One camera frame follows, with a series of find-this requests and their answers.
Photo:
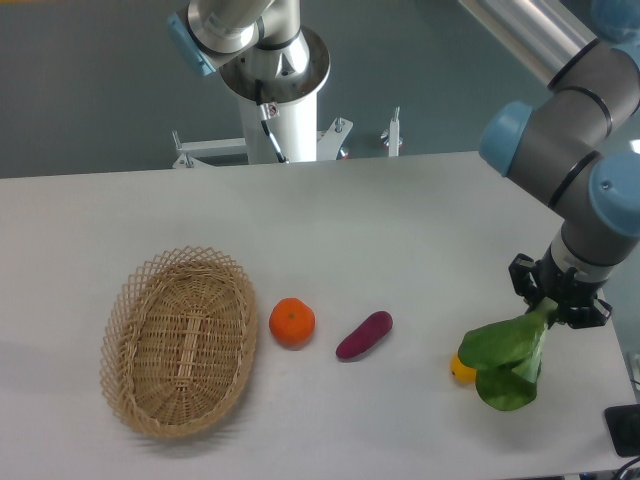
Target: cable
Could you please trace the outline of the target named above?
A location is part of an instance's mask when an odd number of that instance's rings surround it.
[[[264,103],[262,101],[262,82],[260,80],[256,80],[255,97],[256,97],[256,106],[260,107]],[[269,142],[271,143],[271,146],[276,152],[276,157],[278,157],[278,162],[287,163],[288,162],[287,157],[285,157],[282,154],[282,150],[280,149],[278,140],[276,140],[276,137],[273,135],[273,133],[271,133],[271,130],[269,129],[269,125],[267,124],[267,121],[260,120],[260,124],[262,125],[262,130],[264,130],[264,134],[267,136],[267,138],[269,139]]]
[[[628,463],[625,463],[620,469],[616,472],[616,474],[611,478],[611,480],[620,480],[624,472],[626,472],[629,467],[635,465],[636,463],[640,463],[640,457],[634,458]]]

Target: white table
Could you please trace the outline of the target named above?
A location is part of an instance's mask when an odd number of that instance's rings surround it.
[[[475,153],[0,181],[0,465],[36,479],[499,479],[623,463],[602,412],[634,402],[611,325],[557,326],[538,399],[513,413],[460,387],[472,328],[523,312],[518,252],[561,221]],[[109,312],[156,253],[213,246],[254,281],[260,335],[247,394],[215,432],[132,433],[98,384]],[[281,298],[313,307],[310,345],[267,328]],[[370,313],[391,336],[334,356]]]

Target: metal bracket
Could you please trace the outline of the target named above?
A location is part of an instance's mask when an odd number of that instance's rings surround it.
[[[352,128],[353,122],[338,117],[327,131],[318,132],[318,161],[336,160],[348,156],[348,150],[342,144]],[[198,160],[198,157],[212,158],[247,153],[247,144],[244,138],[182,143],[178,137],[178,132],[174,130],[172,135],[176,154],[178,154],[178,159],[174,162],[173,168],[211,167],[212,165]]]
[[[322,135],[318,141],[317,160],[319,162],[326,160],[336,160],[344,158],[344,152],[341,152],[342,144],[353,128],[353,122],[338,117],[333,125]]]
[[[390,157],[400,156],[400,148],[404,140],[400,136],[400,107],[396,107],[389,128],[380,135],[384,148],[389,150]]]

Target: blue joint cap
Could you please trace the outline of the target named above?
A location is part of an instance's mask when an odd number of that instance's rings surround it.
[[[589,200],[596,214],[611,230],[640,238],[640,155],[611,155],[591,171]]]
[[[174,12],[169,15],[167,29],[182,58],[193,71],[203,77],[216,71],[211,62],[200,51],[196,42],[193,41],[187,27],[182,23],[177,13]]]
[[[493,117],[480,139],[480,156],[497,172],[506,177],[516,154],[522,133],[533,108],[522,102],[505,105]]]

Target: metal pipe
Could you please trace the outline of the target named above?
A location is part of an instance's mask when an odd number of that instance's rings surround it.
[[[545,85],[597,38],[558,0],[460,3]]]
[[[262,15],[264,39],[260,45],[287,43],[300,31],[300,0],[275,0]]]
[[[256,21],[273,0],[192,0],[187,22],[210,54],[235,54],[259,39]]]
[[[273,0],[206,0],[198,3],[203,19],[215,16],[229,29],[243,29],[253,25]]]

